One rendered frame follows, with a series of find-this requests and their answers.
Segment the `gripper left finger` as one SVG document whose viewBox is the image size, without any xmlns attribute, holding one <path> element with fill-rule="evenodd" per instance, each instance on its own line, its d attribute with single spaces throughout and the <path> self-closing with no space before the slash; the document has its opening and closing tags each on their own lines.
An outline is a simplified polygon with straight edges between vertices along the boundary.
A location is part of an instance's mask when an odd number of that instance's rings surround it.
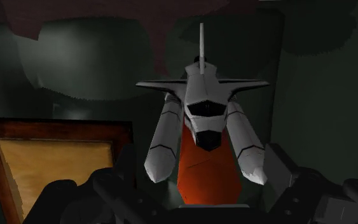
<svg viewBox="0 0 358 224">
<path fill-rule="evenodd" d="M 24 224 L 178 224 L 173 211 L 134 188 L 136 154 L 124 145 L 112 167 L 97 169 L 82 185 L 47 184 Z"/>
</svg>

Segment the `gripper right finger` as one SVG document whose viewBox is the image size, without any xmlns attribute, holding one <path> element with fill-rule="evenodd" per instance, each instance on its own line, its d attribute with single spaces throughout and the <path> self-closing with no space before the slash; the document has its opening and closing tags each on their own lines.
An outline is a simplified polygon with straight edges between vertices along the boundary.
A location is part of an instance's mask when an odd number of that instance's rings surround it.
<svg viewBox="0 0 358 224">
<path fill-rule="evenodd" d="M 275 143 L 266 145 L 263 169 L 278 196 L 263 224 L 358 224 L 358 179 L 333 183 Z"/>
</svg>

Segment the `white and orange space shuttle toy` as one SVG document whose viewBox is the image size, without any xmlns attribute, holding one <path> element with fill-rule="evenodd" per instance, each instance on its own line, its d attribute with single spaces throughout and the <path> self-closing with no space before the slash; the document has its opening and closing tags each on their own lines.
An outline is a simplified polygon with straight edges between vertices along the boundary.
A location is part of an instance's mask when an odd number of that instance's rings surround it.
<svg viewBox="0 0 358 224">
<path fill-rule="evenodd" d="M 144 168 L 154 183 L 177 170 L 177 189 L 187 207 L 236 207 L 241 177 L 263 185 L 265 149 L 236 94 L 267 86 L 263 80 L 224 79 L 204 54 L 180 80 L 149 80 L 165 104 Z"/>
</svg>

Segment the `brown wooden picture frame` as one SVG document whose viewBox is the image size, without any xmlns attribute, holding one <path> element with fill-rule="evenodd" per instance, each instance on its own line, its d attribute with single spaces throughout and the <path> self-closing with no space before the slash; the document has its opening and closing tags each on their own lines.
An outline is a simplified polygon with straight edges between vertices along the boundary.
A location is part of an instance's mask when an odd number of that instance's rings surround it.
<svg viewBox="0 0 358 224">
<path fill-rule="evenodd" d="M 0 118 L 0 205 L 6 224 L 22 224 L 48 183 L 83 184 L 94 170 L 113 166 L 132 141 L 131 122 Z"/>
</svg>

